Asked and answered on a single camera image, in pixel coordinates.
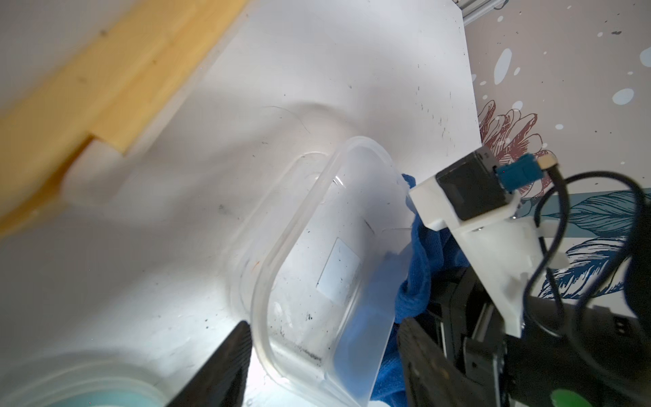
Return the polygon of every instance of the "white polka dot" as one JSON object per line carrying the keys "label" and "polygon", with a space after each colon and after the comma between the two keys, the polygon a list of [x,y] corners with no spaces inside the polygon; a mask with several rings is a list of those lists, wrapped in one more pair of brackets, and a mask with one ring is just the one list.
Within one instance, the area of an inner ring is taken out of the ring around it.
{"label": "white polka dot", "polygon": [[651,47],[640,52],[640,62],[642,65],[651,67]]}
{"label": "white polka dot", "polygon": [[512,56],[513,53],[509,48],[505,48],[504,51],[502,51],[502,55],[499,56],[495,64],[495,69],[493,70],[493,79],[495,80],[496,85],[499,85],[506,77]]}
{"label": "white polka dot", "polygon": [[616,105],[625,105],[631,100],[633,100],[634,95],[635,92],[633,92],[633,89],[631,88],[622,89],[621,91],[613,95],[613,102]]}

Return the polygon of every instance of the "red flower drawing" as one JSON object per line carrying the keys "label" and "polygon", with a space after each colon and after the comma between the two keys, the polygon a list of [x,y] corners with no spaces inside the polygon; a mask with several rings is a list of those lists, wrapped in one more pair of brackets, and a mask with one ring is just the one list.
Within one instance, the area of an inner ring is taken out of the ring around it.
{"label": "red flower drawing", "polygon": [[[553,154],[545,150],[540,134],[529,134],[538,120],[536,113],[521,117],[520,110],[511,109],[506,115],[495,115],[495,100],[488,102],[479,113],[479,134],[482,144],[491,149],[500,165],[511,164],[523,154],[541,157]],[[549,176],[520,188],[523,199],[543,196],[551,187]]]}

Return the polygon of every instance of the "blue leaf drawing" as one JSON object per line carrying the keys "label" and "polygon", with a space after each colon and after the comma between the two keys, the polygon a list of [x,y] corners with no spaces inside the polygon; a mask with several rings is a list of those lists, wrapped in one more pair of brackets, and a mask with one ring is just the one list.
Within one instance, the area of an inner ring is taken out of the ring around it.
{"label": "blue leaf drawing", "polygon": [[[624,245],[625,241],[625,236],[617,238],[596,238],[570,248],[566,252],[570,260],[570,267],[554,272],[561,296],[563,298],[578,299],[588,287],[590,279],[602,272],[615,253]],[[624,284],[621,281],[622,279],[618,278],[620,272],[621,268],[613,274],[610,281],[604,287],[597,291],[595,296],[602,296],[621,290]],[[545,280],[538,296],[552,298],[549,280]]]}
{"label": "blue leaf drawing", "polygon": [[[630,191],[617,191],[590,197],[577,203],[570,212],[570,222],[602,238],[628,234],[633,223],[635,201]],[[559,214],[550,214],[558,218]]]}

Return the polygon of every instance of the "clear plastic container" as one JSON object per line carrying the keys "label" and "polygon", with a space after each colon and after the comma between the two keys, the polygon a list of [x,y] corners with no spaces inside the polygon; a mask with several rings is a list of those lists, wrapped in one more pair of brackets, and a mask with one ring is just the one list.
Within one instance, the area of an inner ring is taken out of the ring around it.
{"label": "clear plastic container", "polygon": [[233,299],[285,388],[366,406],[407,275],[409,187],[366,137],[300,157],[236,240]]}

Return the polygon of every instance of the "green object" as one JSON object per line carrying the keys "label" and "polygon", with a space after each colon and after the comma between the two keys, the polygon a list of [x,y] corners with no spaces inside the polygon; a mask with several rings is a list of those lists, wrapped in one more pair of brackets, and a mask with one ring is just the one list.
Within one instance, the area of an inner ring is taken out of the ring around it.
{"label": "green object", "polygon": [[549,397],[554,407],[592,407],[588,400],[572,390],[556,389]]}

